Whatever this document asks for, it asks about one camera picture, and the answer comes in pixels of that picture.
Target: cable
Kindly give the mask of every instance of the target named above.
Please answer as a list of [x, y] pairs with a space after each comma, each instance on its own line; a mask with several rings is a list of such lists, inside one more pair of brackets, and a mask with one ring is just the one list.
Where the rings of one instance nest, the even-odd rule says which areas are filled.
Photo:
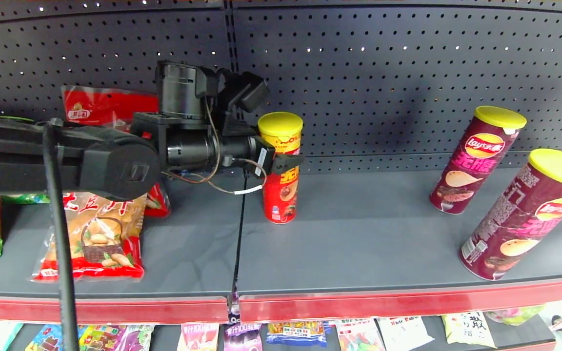
[[[249, 159], [247, 159], [247, 158], [234, 158], [234, 160], [242, 161], [242, 162], [247, 162], [247, 163], [250, 163], [250, 164], [256, 166], [257, 168], [259, 168], [259, 170], [261, 171], [261, 173], [263, 173], [263, 183], [261, 183], [261, 185], [252, 187], [252, 188], [250, 188], [250, 189], [237, 190], [237, 191], [228, 191], [228, 190], [226, 190], [226, 189], [223, 189], [223, 188], [217, 186], [216, 184], [214, 184], [214, 182], [212, 182], [211, 180], [208, 180], [207, 184], [209, 184], [210, 187], [213, 187], [213, 188], [216, 189], [217, 191], [221, 191], [221, 192], [223, 192], [223, 193], [225, 193], [225, 194], [230, 194], [230, 195], [248, 194], [248, 193], [253, 193], [253, 192], [255, 192], [255, 191], [258, 191], [259, 189], [262, 189], [263, 186], [264, 186], [264, 184], [266, 184], [266, 180], [268, 180], [268, 173], [266, 173], [266, 170], [263, 169], [263, 167], [262, 167], [259, 163], [254, 162], [253, 160], [249, 160]], [[197, 174], [197, 173], [191, 173], [191, 174], [189, 174], [189, 175], [191, 175], [191, 176], [197, 176], [197, 177], [203, 178], [202, 175]]]
[[203, 177], [201, 175], [201, 178], [203, 179], [199, 180], [198, 182], [196, 180], [181, 177], [179, 174], [171, 171], [163, 171], [163, 174], [173, 178], [177, 178], [179, 180], [183, 180], [184, 182], [188, 182], [190, 184], [203, 184], [209, 182], [209, 180], [214, 177], [214, 175], [216, 175], [218, 167], [220, 167], [221, 165], [221, 138], [218, 137], [218, 131], [216, 131], [216, 126], [214, 126], [214, 119], [212, 118], [212, 113], [209, 111], [209, 104], [207, 103], [207, 99], [205, 100], [205, 112], [207, 114], [207, 118], [209, 118], [209, 124], [212, 126], [212, 131], [214, 132], [214, 140], [216, 140], [216, 146], [214, 147], [214, 149], [216, 149], [216, 164], [214, 165], [212, 172], [207, 177]]
[[79, 351], [78, 318], [75, 309], [75, 285], [71, 265], [71, 246], [67, 228], [64, 204], [62, 202], [62, 179], [56, 159], [56, 136], [54, 126], [46, 124], [42, 131], [42, 158], [47, 176], [47, 189], [51, 199], [54, 234], [56, 236], [56, 258], [58, 258], [58, 283], [60, 285], [60, 317], [64, 348]]

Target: black pole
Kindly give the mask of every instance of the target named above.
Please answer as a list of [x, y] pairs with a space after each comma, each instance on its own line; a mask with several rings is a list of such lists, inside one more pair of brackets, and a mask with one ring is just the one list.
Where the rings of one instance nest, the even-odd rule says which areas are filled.
[[75, 309], [75, 285], [71, 265], [71, 245], [69, 229], [66, 224], [64, 203], [62, 201], [62, 180], [60, 168], [56, 162], [56, 131], [57, 120], [45, 124], [42, 132], [42, 157], [47, 175], [47, 189], [51, 200], [51, 216], [53, 216], [56, 236], [56, 257], [58, 258], [58, 284], [60, 285], [60, 317], [62, 318], [62, 335], [66, 351], [79, 351], [78, 318]]

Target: pegboard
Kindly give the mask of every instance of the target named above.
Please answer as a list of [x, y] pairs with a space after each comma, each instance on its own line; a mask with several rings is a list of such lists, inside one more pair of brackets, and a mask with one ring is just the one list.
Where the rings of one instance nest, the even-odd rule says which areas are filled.
[[234, 2], [234, 7], [317, 7], [317, 6], [457, 6], [512, 8], [524, 11], [562, 13], [562, 1], [541, 0], [246, 0]]
[[[49, 9], [55, 4], [14, 3]], [[224, 11], [156, 8], [0, 21], [0, 113], [62, 117], [63, 84], [154, 93], [159, 59], [230, 67]]]
[[529, 120], [502, 166], [562, 149], [562, 2], [0, 0], [0, 113], [61, 117], [63, 84], [154, 92], [158, 59], [266, 77], [245, 118], [302, 116], [303, 172], [442, 168], [482, 104]]
[[[529, 151], [509, 151], [498, 168], [519, 168], [528, 162]], [[368, 173], [390, 171], [430, 171], [446, 167], [452, 153], [365, 155], [305, 158], [301, 173]]]
[[234, 16], [240, 68], [272, 91], [246, 119], [299, 114], [308, 157], [450, 153], [484, 104], [528, 118], [513, 150], [562, 149], [562, 13], [264, 6]]
[[73, 14], [102, 14], [114, 11], [158, 11], [223, 7], [220, 0], [0, 0], [0, 22], [35, 20]]

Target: lower shelf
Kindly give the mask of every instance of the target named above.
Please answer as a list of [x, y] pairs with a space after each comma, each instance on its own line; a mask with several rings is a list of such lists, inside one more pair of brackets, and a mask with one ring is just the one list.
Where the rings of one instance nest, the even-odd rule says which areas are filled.
[[[243, 189], [243, 177], [218, 177]], [[227, 322], [239, 239], [241, 197], [207, 185], [167, 184], [172, 214], [145, 218], [140, 282], [75, 282], [81, 324]], [[48, 205], [9, 207], [0, 257], [0, 320], [59, 323], [58, 284], [31, 282], [52, 225]]]
[[[428, 335], [435, 338], [429, 344], [415, 349], [415, 351], [489, 351], [487, 347], [467, 344], [448, 344], [444, 334], [442, 318], [439, 316], [423, 317]], [[499, 324], [491, 320], [487, 321], [488, 327], [493, 335], [493, 340], [498, 350], [512, 351], [552, 351], [555, 348], [555, 338], [548, 327], [539, 316], [533, 317], [519, 327]], [[19, 331], [12, 342], [9, 351], [24, 351], [25, 347], [33, 340], [34, 336], [42, 328], [41, 324], [26, 324]], [[304, 351], [308, 347], [292, 347], [287, 345], [266, 344], [266, 331], [261, 329], [261, 340], [264, 351]], [[179, 325], [158, 325], [153, 331], [151, 338], [151, 351], [176, 350], [181, 334]], [[326, 351], [341, 351], [335, 331], [328, 334]], [[314, 351], [323, 349], [312, 347]], [[223, 341], [219, 337], [218, 350], [223, 350]]]

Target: red chip can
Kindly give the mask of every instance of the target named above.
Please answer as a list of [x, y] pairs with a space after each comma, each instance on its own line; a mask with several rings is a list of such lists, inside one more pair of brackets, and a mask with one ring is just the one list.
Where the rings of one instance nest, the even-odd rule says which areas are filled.
[[562, 151], [536, 149], [459, 251], [472, 273], [498, 280], [562, 220]]
[[[301, 152], [303, 120], [292, 113], [277, 112], [261, 116], [257, 121], [261, 137], [275, 147], [278, 154], [298, 155]], [[275, 224], [285, 224], [296, 217], [299, 189], [299, 168], [283, 174], [268, 174], [263, 186], [263, 213]]]
[[507, 153], [526, 118], [493, 106], [476, 108], [429, 199], [437, 209], [461, 214]]

